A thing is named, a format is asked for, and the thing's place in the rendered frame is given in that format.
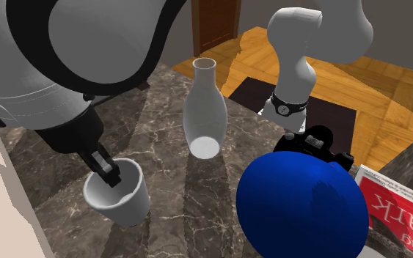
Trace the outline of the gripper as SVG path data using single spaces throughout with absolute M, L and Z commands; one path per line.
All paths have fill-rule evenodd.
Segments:
M 98 143 L 103 134 L 103 123 L 92 106 L 69 122 L 35 132 L 58 153 L 80 152 L 85 164 L 110 187 L 122 181 L 119 166 Z

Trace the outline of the white cup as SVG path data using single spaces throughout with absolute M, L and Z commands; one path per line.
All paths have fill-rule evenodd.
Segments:
M 121 182 L 113 188 L 97 173 L 90 174 L 83 187 L 85 202 L 120 226 L 136 226 L 150 211 L 150 196 L 140 165 L 129 158 L 114 160 Z

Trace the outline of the white vase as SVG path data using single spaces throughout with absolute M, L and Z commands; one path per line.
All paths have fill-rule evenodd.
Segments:
M 183 104 L 183 130 L 190 153 L 199 159 L 219 154 L 227 132 L 227 107 L 216 86 L 216 61 L 192 62 L 194 82 Z

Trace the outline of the brown wooden door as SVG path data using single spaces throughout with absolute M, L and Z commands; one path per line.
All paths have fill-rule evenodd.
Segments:
M 238 36 L 241 0 L 191 0 L 194 56 Z

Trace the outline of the blue ball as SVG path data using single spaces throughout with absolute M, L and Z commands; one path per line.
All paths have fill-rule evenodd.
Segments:
M 357 258 L 368 235 L 368 209 L 353 177 L 338 163 L 298 152 L 253 160 L 235 203 L 263 258 Z

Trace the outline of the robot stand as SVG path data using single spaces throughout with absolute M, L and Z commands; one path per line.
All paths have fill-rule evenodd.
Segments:
M 274 88 L 273 84 L 247 77 L 228 98 L 257 113 L 264 107 Z M 310 96 L 306 126 L 328 127 L 333 133 L 330 151 L 351 152 L 356 113 L 355 110 L 345 106 Z

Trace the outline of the red book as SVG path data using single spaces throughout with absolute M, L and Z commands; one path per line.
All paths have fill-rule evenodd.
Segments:
M 413 190 L 365 165 L 355 180 L 370 216 L 370 247 L 388 258 L 413 258 Z

